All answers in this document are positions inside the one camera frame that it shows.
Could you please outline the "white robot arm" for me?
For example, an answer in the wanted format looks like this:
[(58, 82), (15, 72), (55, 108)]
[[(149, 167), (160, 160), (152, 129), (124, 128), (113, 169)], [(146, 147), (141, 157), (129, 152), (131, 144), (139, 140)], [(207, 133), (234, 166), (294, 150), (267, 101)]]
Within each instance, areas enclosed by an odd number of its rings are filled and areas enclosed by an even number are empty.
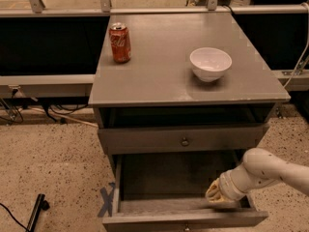
[(309, 195), (309, 167), (278, 158), (273, 153), (252, 148), (246, 151), (241, 163), (214, 180), (206, 191), (212, 203), (241, 200), (253, 189), (284, 183)]

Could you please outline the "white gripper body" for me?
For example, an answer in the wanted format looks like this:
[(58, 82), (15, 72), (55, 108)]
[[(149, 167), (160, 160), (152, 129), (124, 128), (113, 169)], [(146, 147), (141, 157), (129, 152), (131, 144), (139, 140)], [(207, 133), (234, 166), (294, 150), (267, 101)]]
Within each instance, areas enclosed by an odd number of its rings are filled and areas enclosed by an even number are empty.
[(240, 191), (232, 181), (231, 170), (221, 173), (218, 180), (218, 185), (221, 193), (230, 200), (241, 200), (246, 193)]

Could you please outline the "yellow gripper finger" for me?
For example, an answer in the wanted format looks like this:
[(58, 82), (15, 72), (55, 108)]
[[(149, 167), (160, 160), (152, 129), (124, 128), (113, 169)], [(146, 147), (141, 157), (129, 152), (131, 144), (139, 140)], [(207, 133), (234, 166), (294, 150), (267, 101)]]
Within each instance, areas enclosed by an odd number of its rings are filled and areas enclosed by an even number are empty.
[(219, 181), (214, 180), (208, 190), (206, 191), (206, 197), (220, 197), (221, 191), (219, 188)]
[(236, 200), (230, 199), (220, 193), (216, 193), (213, 196), (207, 195), (207, 199), (210, 203), (213, 204), (232, 204), (236, 203)]

